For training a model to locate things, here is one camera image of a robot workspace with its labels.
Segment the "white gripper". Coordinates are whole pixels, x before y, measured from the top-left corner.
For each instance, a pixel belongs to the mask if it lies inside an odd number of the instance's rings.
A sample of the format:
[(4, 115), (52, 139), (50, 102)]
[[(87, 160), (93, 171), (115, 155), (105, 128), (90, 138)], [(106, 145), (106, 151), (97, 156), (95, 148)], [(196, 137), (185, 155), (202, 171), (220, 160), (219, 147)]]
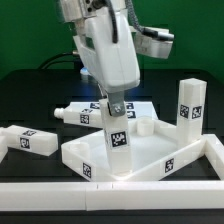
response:
[(108, 93), (110, 114), (125, 114), (124, 90), (139, 85), (140, 71), (128, 21), (116, 13), (118, 42), (112, 42), (112, 24), (107, 8), (84, 22), (85, 35), (74, 36), (79, 55), (89, 73)]

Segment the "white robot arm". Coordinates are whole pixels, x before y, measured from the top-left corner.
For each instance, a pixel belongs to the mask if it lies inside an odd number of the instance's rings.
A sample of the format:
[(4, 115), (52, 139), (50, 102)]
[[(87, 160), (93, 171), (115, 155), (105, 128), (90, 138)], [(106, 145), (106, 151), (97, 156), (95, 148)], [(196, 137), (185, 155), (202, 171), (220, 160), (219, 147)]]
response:
[(78, 53), (108, 98), (113, 117), (125, 114), (124, 91), (139, 85), (140, 71), (125, 0), (59, 0), (62, 19), (75, 28)]

